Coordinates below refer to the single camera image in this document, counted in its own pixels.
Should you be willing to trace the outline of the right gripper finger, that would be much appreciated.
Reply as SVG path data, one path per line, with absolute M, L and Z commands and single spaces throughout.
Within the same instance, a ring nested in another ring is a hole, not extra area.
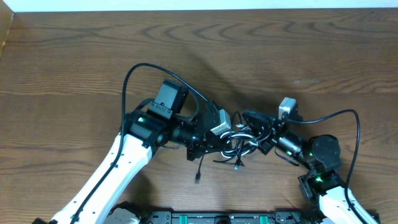
M 243 118 L 246 121 L 251 121 L 251 120 L 258 120 L 258 121 L 265 121 L 265 120 L 271 120 L 275 121 L 278 116 L 273 115 L 273 114 L 267 114 L 259 111 L 254 111 L 254 110 L 244 110 L 243 111 Z
M 250 127 L 251 134 L 254 136 L 254 140 L 258 140 L 260 139 L 260 137 L 264 137 L 266 134 L 266 129 L 270 124 L 270 120 L 265 120 L 265 121 L 245 120 L 245 122 Z

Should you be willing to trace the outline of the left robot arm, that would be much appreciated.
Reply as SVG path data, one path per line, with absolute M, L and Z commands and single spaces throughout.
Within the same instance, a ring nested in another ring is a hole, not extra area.
M 227 140 L 221 135 L 231 130 L 231 120 L 214 101 L 206 102 L 204 112 L 196 111 L 191 117 L 179 115 L 187 95 L 193 92 L 164 80 L 154 99 L 125 114 L 121 131 L 102 163 L 50 222 L 104 223 L 133 177 L 168 142 L 184 145 L 190 161 L 227 149 Z

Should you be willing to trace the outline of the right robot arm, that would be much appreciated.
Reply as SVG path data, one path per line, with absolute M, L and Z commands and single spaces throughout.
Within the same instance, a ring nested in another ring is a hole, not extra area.
M 263 152 L 274 147 L 280 158 L 308 170 L 298 181 L 303 197 L 314 207 L 301 214 L 301 223 L 380 223 L 377 213 L 369 213 L 355 199 L 349 179 L 340 177 L 340 145 L 335 136 L 305 139 L 295 134 L 290 125 L 306 123 L 297 110 L 280 116 L 246 110 L 243 118 L 253 130 L 266 132 L 261 138 Z

